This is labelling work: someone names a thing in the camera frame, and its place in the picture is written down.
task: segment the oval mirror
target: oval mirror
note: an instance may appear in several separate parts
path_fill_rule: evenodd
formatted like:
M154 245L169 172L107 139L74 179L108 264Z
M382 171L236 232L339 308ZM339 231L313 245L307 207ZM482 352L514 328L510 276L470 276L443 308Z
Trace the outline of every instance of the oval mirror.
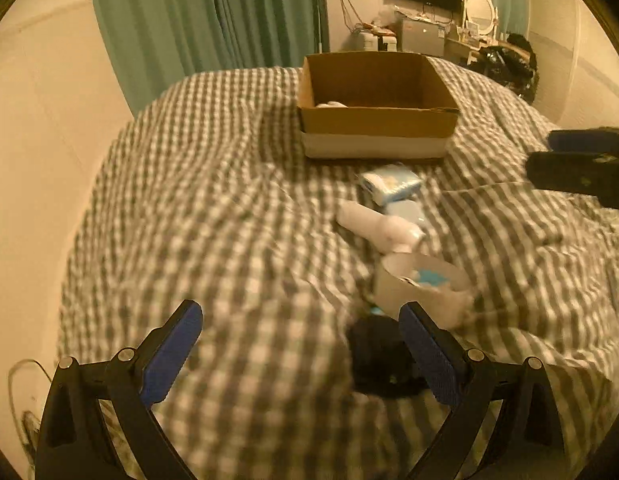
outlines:
M478 25L478 34L486 36L494 30L496 10L492 0L467 0L465 3L467 20Z

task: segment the blue and white package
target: blue and white package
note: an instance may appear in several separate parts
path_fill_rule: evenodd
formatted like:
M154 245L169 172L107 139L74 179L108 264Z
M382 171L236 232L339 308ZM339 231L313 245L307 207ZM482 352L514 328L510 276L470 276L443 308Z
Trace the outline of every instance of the blue and white package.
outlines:
M390 164L361 175L361 186L371 193L374 202L384 207L412 196L423 180L413 171L399 164Z

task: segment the checkered bedsheet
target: checkered bedsheet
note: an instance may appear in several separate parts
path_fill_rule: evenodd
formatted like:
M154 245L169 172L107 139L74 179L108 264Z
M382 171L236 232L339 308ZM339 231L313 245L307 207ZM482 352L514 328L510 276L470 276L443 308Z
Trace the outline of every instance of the checkered bedsheet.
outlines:
M576 473L619 409L619 214L533 189L526 153L553 125L483 76L432 63L461 117L443 163L415 166L425 251L478 290L462 344L556 365ZM299 74L203 73L166 91L113 143L68 261L59 354L79 362L138 345L185 298L203 306L203 334L154 408L201 479L400 478L447 413L430 392L352 392L345 330L368 308L377 255L333 217L341 200L371 206L357 184L370 165L304 158Z

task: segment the white roll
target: white roll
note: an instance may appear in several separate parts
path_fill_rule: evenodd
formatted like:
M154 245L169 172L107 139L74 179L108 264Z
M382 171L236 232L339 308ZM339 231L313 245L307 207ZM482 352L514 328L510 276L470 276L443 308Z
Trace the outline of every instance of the white roll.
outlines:
M358 202L343 202L336 221L370 241L382 254L409 253L423 238L423 231L403 218L385 216Z

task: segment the open cardboard box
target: open cardboard box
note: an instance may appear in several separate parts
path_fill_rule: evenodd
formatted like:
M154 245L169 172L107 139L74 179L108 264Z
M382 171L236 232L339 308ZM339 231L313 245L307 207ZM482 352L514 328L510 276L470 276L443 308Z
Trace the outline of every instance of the open cardboard box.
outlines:
M347 108L317 108L337 101ZM459 107L427 57L411 52L307 56L298 96L310 158L441 158Z

